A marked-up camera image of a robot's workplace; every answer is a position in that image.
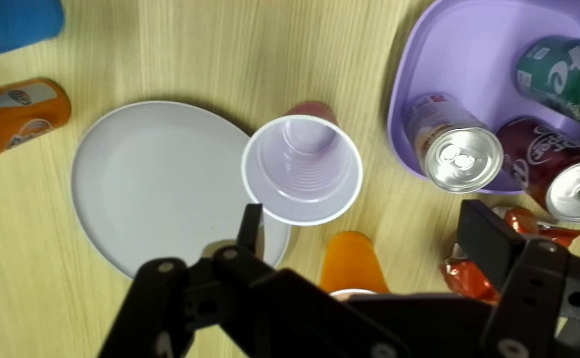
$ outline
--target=red can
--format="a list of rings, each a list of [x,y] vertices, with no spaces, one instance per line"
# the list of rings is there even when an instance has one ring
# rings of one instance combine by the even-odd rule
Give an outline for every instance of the red can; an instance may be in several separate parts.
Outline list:
[[[500,127],[504,170],[557,220],[580,220],[580,142],[534,117]]]

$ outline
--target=orange can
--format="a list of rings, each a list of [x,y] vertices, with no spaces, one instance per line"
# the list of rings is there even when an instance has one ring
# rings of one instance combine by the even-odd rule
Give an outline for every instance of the orange can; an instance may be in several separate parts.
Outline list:
[[[0,87],[0,152],[69,121],[67,93],[51,79]]]
[[[345,230],[329,238],[319,286],[329,294],[341,290],[389,292],[371,240],[355,230]]]

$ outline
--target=teal can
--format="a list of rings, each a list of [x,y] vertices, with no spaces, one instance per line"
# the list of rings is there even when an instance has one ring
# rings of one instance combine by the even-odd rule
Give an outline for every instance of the teal can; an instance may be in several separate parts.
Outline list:
[[[577,37],[540,37],[520,55],[514,75],[520,93],[580,121]]]

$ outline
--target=orange cup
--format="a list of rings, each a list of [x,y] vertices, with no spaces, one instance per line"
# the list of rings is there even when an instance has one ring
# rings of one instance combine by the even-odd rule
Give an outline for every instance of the orange cup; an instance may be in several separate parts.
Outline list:
[[[371,290],[375,294],[389,292],[371,240],[355,230],[345,230],[329,238],[319,286],[329,294],[349,288],[359,292]]]

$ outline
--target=wood grain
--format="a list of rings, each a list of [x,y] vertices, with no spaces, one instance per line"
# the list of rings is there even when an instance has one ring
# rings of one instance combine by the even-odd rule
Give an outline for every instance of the wood grain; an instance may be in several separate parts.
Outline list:
[[[128,280],[81,232],[69,168],[85,129],[138,99],[202,105],[248,133],[295,101],[331,103],[361,150],[365,184],[335,222],[293,228],[281,266],[317,280],[327,236],[355,228],[373,238],[393,292],[446,290],[436,266],[464,196],[399,166],[383,127],[401,47],[426,3],[63,0],[59,37],[0,55],[0,83],[45,75],[73,101],[69,125],[0,154],[0,355],[97,353]],[[532,204],[526,196],[484,200]],[[188,355],[240,351],[210,327]]]

